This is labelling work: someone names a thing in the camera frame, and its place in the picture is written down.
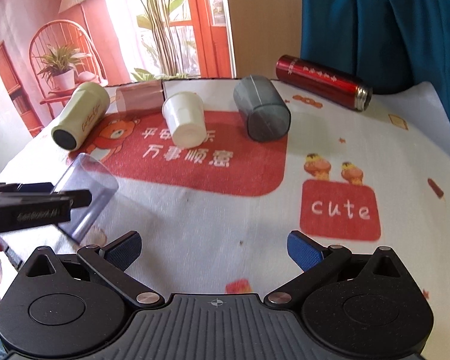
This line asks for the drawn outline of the white cartoon print tablecloth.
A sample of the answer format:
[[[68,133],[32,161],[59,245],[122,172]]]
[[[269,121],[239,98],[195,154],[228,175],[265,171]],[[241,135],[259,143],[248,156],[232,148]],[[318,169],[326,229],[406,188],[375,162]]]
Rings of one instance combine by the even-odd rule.
[[[113,104],[76,151],[46,128],[0,183],[54,186],[81,153],[118,191],[76,243],[59,223],[4,234],[19,261],[0,301],[8,359],[450,359],[450,122],[433,85],[374,96],[349,111],[291,85],[278,141],[249,138],[238,80],[173,80],[193,92],[207,137],[174,145],[162,112]],[[79,260],[136,231],[125,270],[165,299],[141,309]],[[297,309],[271,291],[302,273],[288,255],[299,231],[351,259]]]

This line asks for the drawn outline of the white paper cup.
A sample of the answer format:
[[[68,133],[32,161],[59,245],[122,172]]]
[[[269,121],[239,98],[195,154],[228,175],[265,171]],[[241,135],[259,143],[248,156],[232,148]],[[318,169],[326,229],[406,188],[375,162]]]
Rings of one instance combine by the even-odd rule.
[[[206,139],[204,103],[197,94],[173,94],[165,100],[161,112],[175,146],[192,149]]]

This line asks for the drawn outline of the light green tumbler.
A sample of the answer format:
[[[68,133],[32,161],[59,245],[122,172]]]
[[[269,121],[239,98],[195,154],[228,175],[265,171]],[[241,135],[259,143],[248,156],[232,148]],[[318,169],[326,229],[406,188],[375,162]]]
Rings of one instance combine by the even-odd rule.
[[[52,139],[64,150],[77,150],[105,115],[110,96],[94,82],[80,84],[69,102],[52,122]]]

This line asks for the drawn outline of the teal blue curtain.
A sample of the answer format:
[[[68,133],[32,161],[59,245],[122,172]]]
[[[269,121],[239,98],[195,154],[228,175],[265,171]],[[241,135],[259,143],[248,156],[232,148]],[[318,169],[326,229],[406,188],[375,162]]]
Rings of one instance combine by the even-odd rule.
[[[450,0],[302,0],[301,58],[377,94],[428,81],[450,121]]]

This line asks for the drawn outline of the pink translucent cup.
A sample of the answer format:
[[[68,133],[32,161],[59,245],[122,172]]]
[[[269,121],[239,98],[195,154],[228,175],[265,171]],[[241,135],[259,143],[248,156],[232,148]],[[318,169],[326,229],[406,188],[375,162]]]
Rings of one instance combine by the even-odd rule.
[[[160,113],[165,94],[162,80],[120,85],[115,94],[118,112],[147,115]]]

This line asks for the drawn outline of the dark grey translucent cup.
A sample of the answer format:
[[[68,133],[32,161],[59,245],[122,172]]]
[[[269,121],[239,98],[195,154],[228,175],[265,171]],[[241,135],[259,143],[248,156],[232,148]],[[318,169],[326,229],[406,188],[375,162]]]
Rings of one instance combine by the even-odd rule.
[[[291,112],[268,78],[242,78],[234,88],[233,99],[253,141],[278,141],[289,132]]]

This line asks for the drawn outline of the living room backdrop poster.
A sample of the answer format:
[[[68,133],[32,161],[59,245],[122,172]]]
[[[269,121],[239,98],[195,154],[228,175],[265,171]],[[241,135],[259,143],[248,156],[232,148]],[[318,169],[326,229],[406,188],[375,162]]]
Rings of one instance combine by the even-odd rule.
[[[0,0],[7,120],[37,135],[88,72],[105,85],[142,72],[230,77],[223,0]]]

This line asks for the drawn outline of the clear purple plastic cup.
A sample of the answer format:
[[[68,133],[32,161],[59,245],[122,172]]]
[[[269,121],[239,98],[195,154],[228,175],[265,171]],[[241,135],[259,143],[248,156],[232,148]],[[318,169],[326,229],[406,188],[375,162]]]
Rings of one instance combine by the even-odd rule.
[[[74,198],[70,220],[57,227],[80,243],[118,189],[118,181],[100,161],[79,154],[52,190]]]

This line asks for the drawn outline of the red metal thermos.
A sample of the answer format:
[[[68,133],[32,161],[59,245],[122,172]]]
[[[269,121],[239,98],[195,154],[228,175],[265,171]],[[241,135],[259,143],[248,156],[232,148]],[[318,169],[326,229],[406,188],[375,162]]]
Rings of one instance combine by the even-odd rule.
[[[372,88],[359,78],[291,55],[283,55],[278,59],[275,74],[283,83],[353,111],[365,111],[372,98]]]

